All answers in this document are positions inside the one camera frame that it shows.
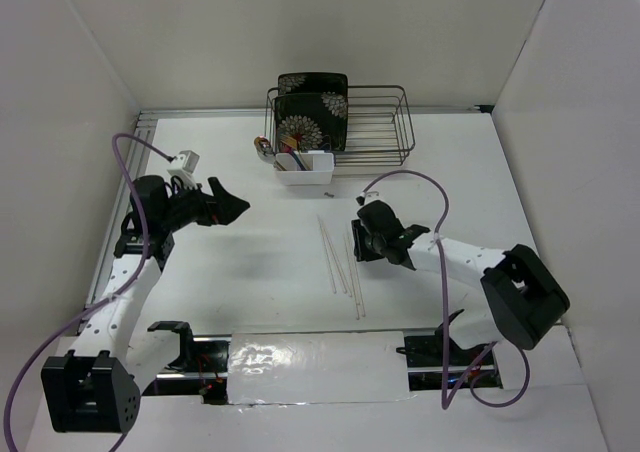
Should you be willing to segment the iridescent blue fork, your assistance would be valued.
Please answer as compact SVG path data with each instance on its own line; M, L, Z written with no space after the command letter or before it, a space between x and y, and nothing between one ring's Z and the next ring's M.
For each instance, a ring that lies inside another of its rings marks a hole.
M306 169L306 167L305 167L305 165L304 165L304 163L303 163L303 161L302 161L302 160L300 159L300 157L296 154L296 152L295 152L295 150L294 150L294 149L289 148L287 153L288 153L288 154L293 158L293 160L296 162L297 166L299 167L299 169L300 169L301 171L306 171L306 170L307 170L307 169Z

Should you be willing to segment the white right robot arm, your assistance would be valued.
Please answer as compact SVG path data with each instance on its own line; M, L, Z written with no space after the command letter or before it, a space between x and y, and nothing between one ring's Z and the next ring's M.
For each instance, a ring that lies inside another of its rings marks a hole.
M570 300L537 253L517 244L501 251L444 238L413 224L405 227L380 199L357 198L351 222L359 262L385 260L411 271L438 273L482 293L486 304L460 306L446 314L449 331L436 341L448 364L460 363L471 348L506 341L530 351L570 308Z

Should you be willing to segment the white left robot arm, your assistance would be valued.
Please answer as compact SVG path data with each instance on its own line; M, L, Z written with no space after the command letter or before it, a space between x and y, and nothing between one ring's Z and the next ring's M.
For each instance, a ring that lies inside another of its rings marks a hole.
M189 369L197 346L184 321L156 321L134 334L143 306L159 282L174 247L174 233L190 225L227 226L248 201L208 180L211 191L189 188L178 177L134 180L131 209L114 247L101 307L61 356L50 356L41 380L53 429L58 433L128 433L141 395L165 368Z

